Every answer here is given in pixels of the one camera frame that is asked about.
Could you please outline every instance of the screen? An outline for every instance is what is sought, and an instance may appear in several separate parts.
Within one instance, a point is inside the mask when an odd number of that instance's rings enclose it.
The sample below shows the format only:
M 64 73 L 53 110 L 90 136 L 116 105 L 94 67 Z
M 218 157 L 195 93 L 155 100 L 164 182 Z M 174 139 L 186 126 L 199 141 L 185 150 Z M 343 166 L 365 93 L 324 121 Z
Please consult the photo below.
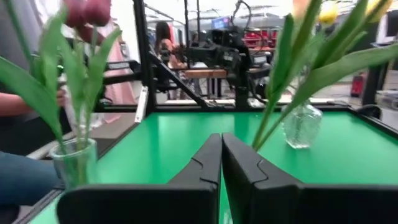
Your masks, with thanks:
M 212 29 L 225 29 L 229 27 L 229 18 L 228 17 L 220 17 L 217 19 L 213 19 L 211 21 Z

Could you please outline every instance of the green table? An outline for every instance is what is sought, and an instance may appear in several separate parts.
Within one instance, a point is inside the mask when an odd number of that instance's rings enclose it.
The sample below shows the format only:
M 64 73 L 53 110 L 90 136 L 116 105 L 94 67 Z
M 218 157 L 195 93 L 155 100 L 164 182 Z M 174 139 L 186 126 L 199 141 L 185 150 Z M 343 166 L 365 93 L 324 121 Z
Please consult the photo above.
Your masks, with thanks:
M 98 162 L 102 183 L 164 184 L 212 133 L 234 133 L 250 144 L 260 113 L 154 113 Z M 309 150 L 296 151 L 278 129 L 261 155 L 294 177 L 314 184 L 398 184 L 398 141 L 357 116 L 324 112 Z M 31 223 L 56 223 L 55 199 Z M 224 183 L 220 223 L 231 219 Z

